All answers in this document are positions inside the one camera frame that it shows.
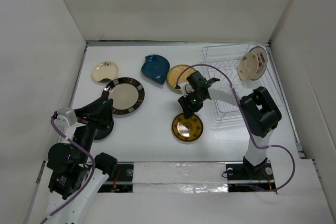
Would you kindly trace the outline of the cream plate with red marks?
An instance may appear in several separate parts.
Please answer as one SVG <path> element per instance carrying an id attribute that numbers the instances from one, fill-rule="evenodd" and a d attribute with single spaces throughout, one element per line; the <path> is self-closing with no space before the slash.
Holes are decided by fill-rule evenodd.
<path id="1" fill-rule="evenodd" d="M 239 77 L 246 81 L 251 80 L 257 73 L 258 70 L 258 57 L 253 52 L 247 52 L 243 55 L 239 61 L 238 75 Z"/>

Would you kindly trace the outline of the gold and black plate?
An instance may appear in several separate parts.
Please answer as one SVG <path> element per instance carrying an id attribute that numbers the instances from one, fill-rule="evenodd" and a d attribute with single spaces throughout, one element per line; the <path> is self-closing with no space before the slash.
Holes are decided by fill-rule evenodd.
<path id="1" fill-rule="evenodd" d="M 186 119 L 184 114 L 177 115 L 172 122 L 173 135 L 183 142 L 193 142 L 198 140 L 204 131 L 202 120 L 193 115 Z"/>

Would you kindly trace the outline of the cream plate with floral print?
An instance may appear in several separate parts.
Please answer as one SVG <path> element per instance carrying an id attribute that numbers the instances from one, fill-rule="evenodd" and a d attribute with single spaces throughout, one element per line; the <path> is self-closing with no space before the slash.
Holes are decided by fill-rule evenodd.
<path id="1" fill-rule="evenodd" d="M 119 67 L 112 61 L 104 61 L 97 64 L 91 72 L 95 82 L 109 82 L 118 77 Z"/>

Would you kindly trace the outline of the black round dish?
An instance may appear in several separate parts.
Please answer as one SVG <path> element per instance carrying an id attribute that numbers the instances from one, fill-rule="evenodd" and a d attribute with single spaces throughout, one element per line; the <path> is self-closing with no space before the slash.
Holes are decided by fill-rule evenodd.
<path id="1" fill-rule="evenodd" d="M 106 138 L 112 132 L 113 128 L 114 128 L 114 120 L 111 121 L 110 125 L 105 130 L 97 129 L 96 134 L 94 136 L 94 140 L 99 141 Z"/>

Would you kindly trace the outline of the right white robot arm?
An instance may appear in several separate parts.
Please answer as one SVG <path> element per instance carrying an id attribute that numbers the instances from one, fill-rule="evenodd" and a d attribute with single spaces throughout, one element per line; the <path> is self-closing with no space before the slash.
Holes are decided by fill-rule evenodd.
<path id="1" fill-rule="evenodd" d="M 230 83 L 220 84 L 219 81 L 218 78 L 207 80 L 199 71 L 193 72 L 185 82 L 175 86 L 182 92 L 178 103 L 186 119 L 198 112 L 207 99 L 238 108 L 249 133 L 248 149 L 243 157 L 243 174 L 255 178 L 267 162 L 270 137 L 282 114 L 265 87 L 235 88 Z"/>

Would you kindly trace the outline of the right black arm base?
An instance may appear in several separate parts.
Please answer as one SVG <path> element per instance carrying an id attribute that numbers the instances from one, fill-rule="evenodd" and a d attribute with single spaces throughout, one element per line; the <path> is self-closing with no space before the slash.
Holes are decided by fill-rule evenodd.
<path id="1" fill-rule="evenodd" d="M 230 193 L 269 191 L 276 188 L 270 161 L 254 174 L 247 173 L 242 162 L 226 163 L 222 177 L 227 180 Z"/>

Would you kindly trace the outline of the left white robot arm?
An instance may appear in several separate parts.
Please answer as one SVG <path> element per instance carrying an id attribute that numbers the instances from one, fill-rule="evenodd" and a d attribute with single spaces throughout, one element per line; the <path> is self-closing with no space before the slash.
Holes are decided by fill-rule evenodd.
<path id="1" fill-rule="evenodd" d="M 98 98 L 79 108 L 54 112 L 50 123 L 65 143 L 48 151 L 47 216 L 42 223 L 82 223 L 93 197 L 117 175 L 118 160 L 106 153 L 90 154 L 97 134 L 109 135 L 114 127 L 113 99 Z"/>

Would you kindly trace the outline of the black rimmed striped plate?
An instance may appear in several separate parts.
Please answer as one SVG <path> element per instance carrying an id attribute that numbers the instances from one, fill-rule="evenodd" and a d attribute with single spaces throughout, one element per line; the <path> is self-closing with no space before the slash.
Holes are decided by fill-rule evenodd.
<path id="1" fill-rule="evenodd" d="M 105 101 L 113 100 L 113 114 L 126 115 L 140 107 L 145 98 L 145 90 L 138 80 L 122 77 L 109 82 L 101 96 Z"/>

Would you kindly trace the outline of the white plate with red characters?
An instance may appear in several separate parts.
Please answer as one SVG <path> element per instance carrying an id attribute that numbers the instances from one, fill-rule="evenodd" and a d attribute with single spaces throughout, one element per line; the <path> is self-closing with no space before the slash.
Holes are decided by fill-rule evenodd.
<path id="1" fill-rule="evenodd" d="M 258 69 L 254 77 L 251 79 L 255 81 L 261 78 L 267 70 L 268 55 L 266 50 L 261 46 L 253 47 L 249 52 L 253 52 L 258 58 Z"/>

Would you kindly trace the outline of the woven bamboo plate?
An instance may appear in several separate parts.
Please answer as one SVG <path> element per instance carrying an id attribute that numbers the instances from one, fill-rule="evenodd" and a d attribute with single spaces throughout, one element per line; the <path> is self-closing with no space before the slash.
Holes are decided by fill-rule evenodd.
<path id="1" fill-rule="evenodd" d="M 189 75 L 191 75 L 193 72 L 196 71 L 195 68 L 189 68 L 189 65 L 176 65 L 174 67 L 172 67 L 169 71 L 168 71 L 168 74 L 167 74 L 167 77 L 166 77 L 166 80 L 167 80 L 167 83 L 168 85 L 170 86 L 170 88 L 177 92 L 177 93 L 181 93 L 181 90 L 180 89 L 176 89 L 176 84 L 180 84 L 182 82 L 186 82 L 187 81 L 187 77 Z M 180 76 L 180 74 L 185 70 L 187 69 L 183 74 L 182 76 L 179 78 L 179 81 L 177 81 L 178 77 Z"/>

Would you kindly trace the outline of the blue leaf shaped dish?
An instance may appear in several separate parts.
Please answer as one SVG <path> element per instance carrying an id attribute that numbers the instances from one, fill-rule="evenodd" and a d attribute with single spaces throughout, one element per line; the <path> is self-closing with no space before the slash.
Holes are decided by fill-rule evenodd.
<path id="1" fill-rule="evenodd" d="M 147 55 L 141 67 L 142 74 L 154 82 L 164 85 L 168 71 L 169 61 L 161 55 Z"/>

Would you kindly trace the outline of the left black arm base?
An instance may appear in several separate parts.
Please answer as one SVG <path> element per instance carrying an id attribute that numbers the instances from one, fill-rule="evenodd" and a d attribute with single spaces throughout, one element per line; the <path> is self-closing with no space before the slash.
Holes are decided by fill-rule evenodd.
<path id="1" fill-rule="evenodd" d="M 117 170 L 98 190 L 99 193 L 133 192 L 134 163 L 118 163 Z"/>

